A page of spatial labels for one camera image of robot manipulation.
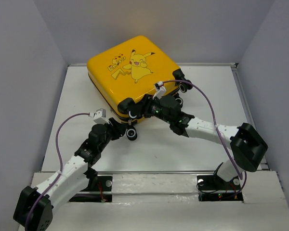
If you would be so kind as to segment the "yellow hard-shell suitcase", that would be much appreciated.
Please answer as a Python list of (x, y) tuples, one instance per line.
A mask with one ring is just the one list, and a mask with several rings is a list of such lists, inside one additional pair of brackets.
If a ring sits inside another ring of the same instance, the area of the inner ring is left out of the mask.
[(182, 100), (180, 92), (192, 88), (176, 62), (142, 35), (90, 58), (87, 70), (110, 109), (127, 125), (126, 135), (131, 141), (137, 139), (134, 125), (144, 117), (130, 118), (128, 108), (140, 102), (145, 94), (154, 95), (155, 83), (165, 82), (166, 94), (176, 100)]

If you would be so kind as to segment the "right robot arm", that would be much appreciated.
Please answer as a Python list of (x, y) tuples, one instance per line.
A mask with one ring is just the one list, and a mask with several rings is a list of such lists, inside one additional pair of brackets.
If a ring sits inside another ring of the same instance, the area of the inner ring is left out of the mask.
[(154, 116), (168, 123), (170, 129), (179, 136), (221, 144), (229, 159), (221, 163), (212, 176), (212, 183), (218, 189), (227, 186), (243, 172), (255, 172), (268, 150), (268, 145), (251, 124), (225, 126), (199, 119), (183, 112), (171, 95), (160, 99), (146, 96), (140, 102), (129, 106), (128, 116)]

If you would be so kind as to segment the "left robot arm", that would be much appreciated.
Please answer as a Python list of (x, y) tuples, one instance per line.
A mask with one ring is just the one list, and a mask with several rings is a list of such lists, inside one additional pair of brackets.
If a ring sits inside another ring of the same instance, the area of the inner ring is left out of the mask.
[(92, 190), (97, 184), (93, 165), (102, 151), (114, 140), (125, 135), (127, 126), (110, 118), (93, 125), (87, 139), (66, 164), (35, 187), (26, 186), (20, 192), (13, 219), (26, 231), (44, 231), (55, 212), (83, 189)]

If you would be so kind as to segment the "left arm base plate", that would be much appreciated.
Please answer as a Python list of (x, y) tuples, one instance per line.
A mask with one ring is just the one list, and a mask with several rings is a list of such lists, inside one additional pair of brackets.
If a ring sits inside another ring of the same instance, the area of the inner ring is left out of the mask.
[(97, 181), (90, 180), (88, 186), (75, 194), (69, 202), (75, 203), (111, 203), (113, 176), (101, 175)]

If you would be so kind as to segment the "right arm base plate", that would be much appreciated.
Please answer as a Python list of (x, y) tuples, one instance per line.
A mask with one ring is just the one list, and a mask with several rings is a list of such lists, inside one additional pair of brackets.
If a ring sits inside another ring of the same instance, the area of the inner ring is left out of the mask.
[(197, 176), (198, 200), (200, 202), (243, 202), (243, 194), (238, 177), (229, 182), (216, 179), (213, 175)]

